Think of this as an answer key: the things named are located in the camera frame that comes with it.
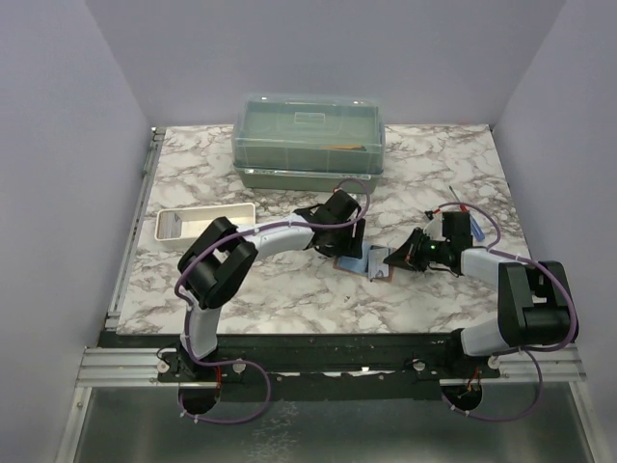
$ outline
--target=bolt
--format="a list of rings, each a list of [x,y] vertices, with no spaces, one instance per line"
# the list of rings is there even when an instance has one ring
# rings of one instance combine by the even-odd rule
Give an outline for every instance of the bolt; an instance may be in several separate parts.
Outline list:
[[[240,374],[242,371],[247,369],[247,364],[241,364],[241,363],[233,364],[232,368],[233,368],[233,371],[235,371],[236,373]]]
[[[170,370],[170,366],[167,362],[163,362],[162,360],[156,365],[156,370],[159,373],[167,373]]]
[[[422,362],[421,360],[417,360],[414,362],[415,371],[424,371],[425,368],[426,368],[426,364]]]
[[[487,365],[489,366],[490,369],[498,369],[499,368],[499,358],[496,356],[491,356],[489,358],[489,361],[487,362]]]

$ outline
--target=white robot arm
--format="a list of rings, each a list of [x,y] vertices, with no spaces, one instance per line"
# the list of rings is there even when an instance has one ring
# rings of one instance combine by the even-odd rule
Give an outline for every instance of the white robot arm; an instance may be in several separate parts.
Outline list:
[[[190,301],[191,307],[180,337],[185,349],[187,335],[199,359],[216,349],[221,308],[235,295],[255,260],[309,248],[328,257],[360,258],[364,219],[357,215],[349,220],[360,211],[353,198],[336,190],[325,204],[296,209],[282,221],[242,227],[225,217],[213,221],[178,264],[178,270],[186,274],[180,296]],[[227,258],[219,260],[208,253],[212,246]]]
[[[442,265],[456,275],[480,280],[497,290],[494,319],[455,330],[463,354],[490,356],[524,345],[556,344],[568,338],[571,311],[564,291],[569,293],[569,289],[559,262],[526,265],[504,257],[505,253],[472,247],[468,212],[444,212],[442,235],[444,240],[433,240],[416,228],[385,263],[420,272],[432,268],[432,264]],[[547,272],[556,281],[546,278]]]

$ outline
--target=white tray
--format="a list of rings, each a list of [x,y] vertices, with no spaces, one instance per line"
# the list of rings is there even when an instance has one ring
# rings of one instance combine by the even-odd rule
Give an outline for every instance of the white tray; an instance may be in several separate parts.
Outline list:
[[[163,209],[156,215],[154,238],[171,249],[188,250],[203,231],[219,217],[234,225],[254,225],[253,203]]]

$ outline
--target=clear plastic lid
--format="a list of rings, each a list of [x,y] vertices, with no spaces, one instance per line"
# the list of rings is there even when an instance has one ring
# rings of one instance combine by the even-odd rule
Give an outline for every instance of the clear plastic lid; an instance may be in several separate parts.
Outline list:
[[[236,168],[381,174],[384,128],[363,98],[253,95],[234,128]]]

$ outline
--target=white marble surface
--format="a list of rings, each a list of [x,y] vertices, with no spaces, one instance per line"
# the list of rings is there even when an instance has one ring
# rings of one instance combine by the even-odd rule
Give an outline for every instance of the white marble surface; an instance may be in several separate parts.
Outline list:
[[[185,306],[173,292],[181,251],[154,240],[162,208],[251,202],[257,221],[324,202],[329,194],[248,190],[232,169],[231,126],[174,127],[165,144],[148,200],[137,255],[121,307],[120,334],[177,334]],[[372,196],[365,238],[400,246],[424,225],[422,211],[462,200],[499,221],[500,249],[528,256],[489,128],[391,125],[382,183]],[[490,238],[488,222],[476,216]],[[444,272],[396,269],[391,283],[369,282],[333,269],[314,251],[283,253],[257,262],[224,306],[220,333],[423,333],[450,331],[486,320],[495,291]]]

